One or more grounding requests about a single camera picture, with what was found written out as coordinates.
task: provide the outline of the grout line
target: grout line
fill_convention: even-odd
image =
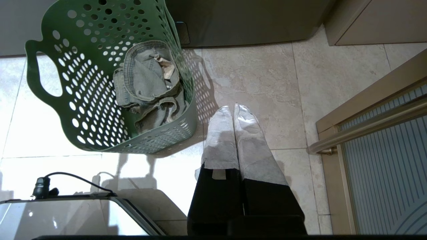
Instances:
[[[1,153],[1,157],[3,156],[3,154],[4,154],[4,150],[6,149],[7,138],[8,138],[8,136],[9,136],[10,126],[11,126],[11,124],[12,124],[13,115],[14,115],[14,113],[15,113],[15,107],[16,107],[16,102],[18,101],[19,91],[21,90],[22,78],[23,78],[23,76],[24,76],[24,71],[25,71],[25,66],[26,66],[26,64],[27,64],[27,58],[25,58],[24,66],[23,66],[23,68],[22,68],[21,78],[20,78],[19,86],[18,86],[18,91],[16,92],[15,103],[13,104],[12,115],[11,115],[11,117],[10,117],[9,127],[7,128],[6,140],[4,141],[4,146],[3,146],[3,151],[2,151],[2,153]]]
[[[297,82],[298,82],[298,95],[299,95],[299,100],[300,100],[300,104],[301,104],[301,114],[302,114],[302,123],[303,123],[303,126],[304,126],[305,144],[306,144],[306,146],[308,148],[307,131],[306,131],[306,126],[305,126],[304,111],[302,110],[302,97],[301,97],[301,93],[300,93],[300,90],[299,90],[300,84],[299,84],[299,79],[298,79],[298,72],[297,72],[297,69],[296,69],[295,53],[294,53],[294,49],[293,49],[293,41],[291,42],[291,45],[292,45],[292,56],[293,56],[293,59],[294,59],[294,66],[295,66],[295,76],[296,76],[296,79],[297,79]],[[310,178],[311,178],[311,184],[312,184],[312,187],[313,187],[314,205],[316,207],[316,213],[318,213],[319,211],[317,209],[317,199],[316,199],[316,193],[314,191],[315,187],[314,187],[314,181],[313,181],[313,171],[311,169],[310,155],[308,155],[308,164],[310,166]],[[319,217],[317,217],[317,226],[319,227],[319,233],[320,233],[320,221],[319,221]]]
[[[87,154],[87,155],[55,155],[55,156],[29,156],[29,157],[13,157],[13,158],[50,158],[50,157],[84,157],[84,156],[102,156],[102,152],[100,154]]]
[[[270,149],[270,151],[276,151],[276,150],[298,150],[298,149],[307,149],[306,147],[300,147],[300,148],[276,148],[276,149]]]
[[[390,65],[389,56],[387,55],[386,46],[383,44],[384,52],[386,53],[387,63],[389,64],[390,71],[392,71],[392,67]]]

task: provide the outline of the green laundry basket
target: green laundry basket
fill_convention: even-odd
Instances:
[[[194,83],[184,62],[175,24],[164,0],[59,0],[41,23],[42,41],[25,44],[31,91],[59,115],[68,140],[87,151],[155,153],[196,130]],[[138,134],[137,115],[117,105],[112,74],[132,45],[170,45],[190,103],[177,120]],[[63,94],[43,89],[37,63],[43,52],[55,63]]]

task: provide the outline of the basket hole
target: basket hole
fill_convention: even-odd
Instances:
[[[77,136],[77,139],[78,139],[81,143],[86,143],[86,142],[85,142],[85,140],[84,140],[82,137],[80,137],[80,136]]]
[[[77,119],[73,118],[73,119],[71,120],[71,122],[73,123],[73,125],[74,125],[76,128],[78,128],[78,127],[79,127],[79,121],[77,121]]]
[[[62,51],[61,51],[61,49],[58,47],[58,45],[54,45],[54,47],[55,47],[55,50],[58,52],[58,53],[61,53]]]
[[[71,108],[71,110],[75,111],[76,105],[73,102],[70,102],[70,108]]]
[[[37,55],[41,86],[52,96],[62,95],[61,80],[55,63],[48,56]]]
[[[66,86],[66,87],[65,87],[65,90],[67,90],[67,92],[68,92],[70,95],[72,95],[72,94],[73,94],[73,91],[71,90],[71,88],[70,88],[70,87]]]
[[[62,73],[62,77],[66,80],[69,81],[70,78],[68,77],[68,75],[66,73]]]
[[[59,38],[61,37],[61,35],[59,34],[59,32],[58,32],[58,31],[56,31],[56,30],[53,30],[53,31],[52,31],[52,35],[53,35],[53,37],[54,37],[56,40],[59,40]]]
[[[69,18],[76,18],[77,17],[77,12],[74,11],[74,10],[70,10],[70,11],[68,11],[67,16]]]
[[[85,4],[85,5],[83,5],[83,9],[86,11],[90,11],[90,10],[92,10],[92,6],[89,4]]]
[[[85,22],[84,22],[83,20],[77,20],[77,21],[76,21],[76,25],[77,25],[78,27],[83,27],[83,26],[85,25]]]

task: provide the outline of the clothing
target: clothing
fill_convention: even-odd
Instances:
[[[165,42],[152,40],[131,47],[113,81],[118,105],[140,115],[135,122],[140,134],[172,122],[186,108],[179,72]]]

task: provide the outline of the beige tile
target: beige tile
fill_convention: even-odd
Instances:
[[[292,43],[308,145],[315,123],[390,72],[383,45],[329,46],[325,29]]]
[[[101,155],[82,155],[67,157],[3,158],[0,171],[3,175],[0,196],[14,199],[29,199],[37,178],[53,172],[76,174],[92,180],[99,172],[113,172],[117,162],[105,161]],[[91,192],[91,185],[70,176],[50,177],[50,188],[57,187],[60,195],[76,192]]]
[[[155,221],[168,236],[187,236],[187,221]]]
[[[47,92],[62,94],[54,63],[38,56],[41,82]],[[26,69],[16,100],[15,110],[3,152],[4,158],[99,154],[78,149],[62,131],[56,112],[39,100],[26,81]]]
[[[317,213],[329,214],[328,194],[326,192],[322,157],[319,155],[310,155],[310,166],[314,195],[316,196]]]
[[[427,48],[427,43],[384,44],[389,59],[390,68],[402,65],[415,55]]]
[[[291,44],[203,49],[202,54],[218,106],[248,106],[271,149],[306,147]]]
[[[330,222],[330,215],[319,215],[320,234],[332,235],[332,224]]]
[[[307,233],[319,234],[310,161],[306,150],[274,150],[273,155],[304,212]]]
[[[25,57],[0,58],[0,158],[15,107]]]

